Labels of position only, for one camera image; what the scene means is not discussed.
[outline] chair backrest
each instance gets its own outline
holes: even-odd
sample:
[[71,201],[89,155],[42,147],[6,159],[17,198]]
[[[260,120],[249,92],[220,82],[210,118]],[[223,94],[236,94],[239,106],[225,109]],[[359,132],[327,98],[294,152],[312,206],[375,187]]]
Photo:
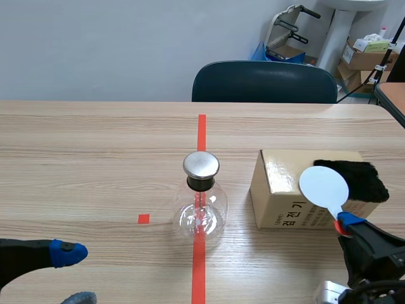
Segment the chair backrest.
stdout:
[[336,103],[333,77],[314,66],[270,61],[222,61],[202,68],[192,101]]

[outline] blue gripper part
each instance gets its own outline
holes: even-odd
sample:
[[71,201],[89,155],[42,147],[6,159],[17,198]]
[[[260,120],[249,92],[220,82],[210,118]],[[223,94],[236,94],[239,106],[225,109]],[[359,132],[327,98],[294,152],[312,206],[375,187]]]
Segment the blue gripper part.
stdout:
[[51,245],[49,245],[49,255],[51,256],[53,267],[61,268],[74,265],[87,257],[87,248],[82,244],[75,244],[74,249],[64,251],[61,248],[62,243],[59,239],[54,239]]
[[342,226],[345,231],[347,231],[348,225],[356,225],[363,222],[367,222],[365,218],[357,217],[354,214],[351,214],[350,212],[347,211],[339,212],[337,215],[337,220],[339,222],[342,222]]

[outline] glass flask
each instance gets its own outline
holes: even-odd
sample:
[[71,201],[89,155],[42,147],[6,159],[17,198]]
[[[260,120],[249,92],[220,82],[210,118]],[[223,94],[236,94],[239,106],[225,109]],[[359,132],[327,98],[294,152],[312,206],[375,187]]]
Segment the glass flask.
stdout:
[[174,199],[174,228],[191,240],[211,240],[221,234],[228,212],[228,199],[214,176],[220,162],[211,153],[197,151],[183,161],[187,178]]

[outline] round white disc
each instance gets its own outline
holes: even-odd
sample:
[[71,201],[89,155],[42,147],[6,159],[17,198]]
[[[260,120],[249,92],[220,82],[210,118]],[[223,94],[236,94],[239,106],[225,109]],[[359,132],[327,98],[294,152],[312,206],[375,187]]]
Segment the round white disc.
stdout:
[[299,178],[299,188],[312,204],[330,210],[338,210],[349,197],[349,187],[335,170],[313,166],[307,168]]

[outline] black bottle neck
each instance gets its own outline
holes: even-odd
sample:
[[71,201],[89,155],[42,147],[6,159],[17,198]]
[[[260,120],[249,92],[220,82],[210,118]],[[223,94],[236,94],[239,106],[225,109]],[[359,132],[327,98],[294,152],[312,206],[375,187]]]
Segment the black bottle neck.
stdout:
[[188,176],[187,178],[187,185],[197,192],[205,192],[210,190],[214,186],[215,180],[214,177],[210,179],[193,179],[192,177]]

